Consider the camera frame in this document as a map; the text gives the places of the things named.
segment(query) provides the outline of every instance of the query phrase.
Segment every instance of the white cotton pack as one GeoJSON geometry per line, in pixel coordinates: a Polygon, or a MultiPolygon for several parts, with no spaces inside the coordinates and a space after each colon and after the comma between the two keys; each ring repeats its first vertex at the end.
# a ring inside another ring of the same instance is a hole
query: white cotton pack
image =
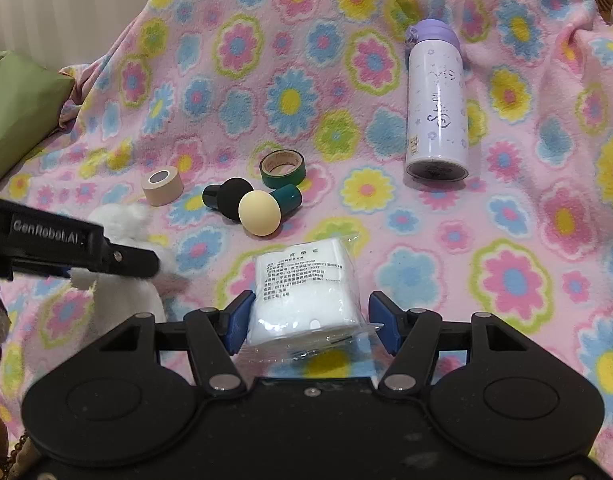
{"type": "Polygon", "coordinates": [[[255,286],[247,336],[252,346],[313,331],[344,335],[365,325],[355,270],[337,238],[261,254],[255,286]]]}

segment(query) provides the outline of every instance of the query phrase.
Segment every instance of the green tape roll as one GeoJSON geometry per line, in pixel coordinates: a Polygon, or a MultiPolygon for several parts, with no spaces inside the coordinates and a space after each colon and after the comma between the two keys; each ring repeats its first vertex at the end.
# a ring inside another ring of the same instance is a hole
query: green tape roll
{"type": "Polygon", "coordinates": [[[260,161],[260,174],[262,181],[271,189],[280,189],[287,184],[297,186],[307,177],[307,167],[304,164],[304,157],[295,150],[276,150],[270,152],[260,161]],[[282,173],[278,168],[293,166],[293,170],[282,173]]]}

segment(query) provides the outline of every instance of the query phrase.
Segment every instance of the pink blanket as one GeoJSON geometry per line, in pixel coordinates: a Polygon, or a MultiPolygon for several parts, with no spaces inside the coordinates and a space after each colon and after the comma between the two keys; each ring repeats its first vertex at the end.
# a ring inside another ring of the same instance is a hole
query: pink blanket
{"type": "MultiPolygon", "coordinates": [[[[593,455],[613,474],[613,27],[593,0],[149,0],[72,70],[72,131],[0,196],[85,217],[176,165],[186,191],[154,210],[153,231],[187,278],[164,295],[171,319],[250,288],[262,251],[357,235],[364,308],[381,289],[448,320],[487,310],[589,378],[606,405],[593,455]],[[403,171],[403,38],[423,17],[450,23],[467,60],[471,175],[453,186],[403,171]],[[279,147],[308,165],[279,232],[251,237],[203,205],[203,187],[232,176],[264,189],[258,163],[279,147]]],[[[94,306],[59,280],[18,277],[2,294],[0,414],[19,434],[24,391],[79,348],[94,306]]],[[[375,372],[368,344],[267,370],[375,372]]]]}

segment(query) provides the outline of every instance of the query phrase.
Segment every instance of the purple bottle cap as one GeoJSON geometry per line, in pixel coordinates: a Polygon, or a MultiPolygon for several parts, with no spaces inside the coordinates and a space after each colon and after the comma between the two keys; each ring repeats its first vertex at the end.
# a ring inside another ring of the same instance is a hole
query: purple bottle cap
{"type": "Polygon", "coordinates": [[[411,47],[424,40],[441,40],[452,44],[460,52],[460,41],[453,29],[440,20],[420,20],[407,28],[407,45],[411,47]]]}

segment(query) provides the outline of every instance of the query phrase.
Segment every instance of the roll of tape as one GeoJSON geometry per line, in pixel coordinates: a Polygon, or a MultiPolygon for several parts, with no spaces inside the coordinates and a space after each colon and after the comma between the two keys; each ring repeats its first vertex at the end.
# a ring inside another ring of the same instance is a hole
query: roll of tape
{"type": "Polygon", "coordinates": [[[302,182],[307,177],[307,167],[301,153],[295,150],[276,150],[260,161],[260,174],[267,187],[280,189],[287,184],[297,186],[302,182]],[[293,169],[282,171],[287,166],[292,166],[293,169]]]}
{"type": "Polygon", "coordinates": [[[170,204],[184,191],[177,168],[165,166],[142,177],[142,191],[151,205],[170,204]]]}

